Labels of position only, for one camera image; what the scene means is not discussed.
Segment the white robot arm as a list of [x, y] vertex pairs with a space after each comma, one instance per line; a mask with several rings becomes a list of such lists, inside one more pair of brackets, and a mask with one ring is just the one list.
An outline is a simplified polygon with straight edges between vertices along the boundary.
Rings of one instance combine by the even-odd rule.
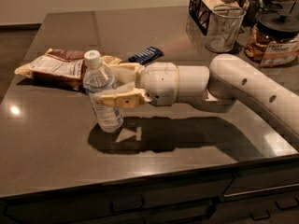
[[147, 66], [119, 63], [110, 68], [121, 86], [96, 93], [93, 99], [100, 105], [133, 108], [145, 103], [184, 103], [224, 113], [240, 101], [294, 148], [299, 147], [299, 96], [234, 55], [218, 55], [209, 66], [155, 62]]

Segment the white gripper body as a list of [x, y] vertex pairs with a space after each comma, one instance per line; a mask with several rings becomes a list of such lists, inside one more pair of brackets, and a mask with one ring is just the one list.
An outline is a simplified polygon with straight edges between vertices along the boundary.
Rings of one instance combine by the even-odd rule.
[[149, 103], [170, 106], [178, 96], [178, 69], [173, 63], [151, 63], [142, 72], [140, 87]]

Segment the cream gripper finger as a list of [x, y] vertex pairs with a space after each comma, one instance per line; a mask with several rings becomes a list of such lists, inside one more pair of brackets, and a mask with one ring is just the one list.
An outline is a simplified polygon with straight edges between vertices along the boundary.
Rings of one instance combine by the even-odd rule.
[[145, 66], [140, 63], [118, 63], [109, 64], [108, 68], [113, 72], [118, 86], [131, 82], [139, 86]]
[[121, 85], [114, 90], [96, 92], [92, 98], [99, 105], [122, 108], [135, 108], [151, 102], [146, 91], [138, 88], [134, 82]]

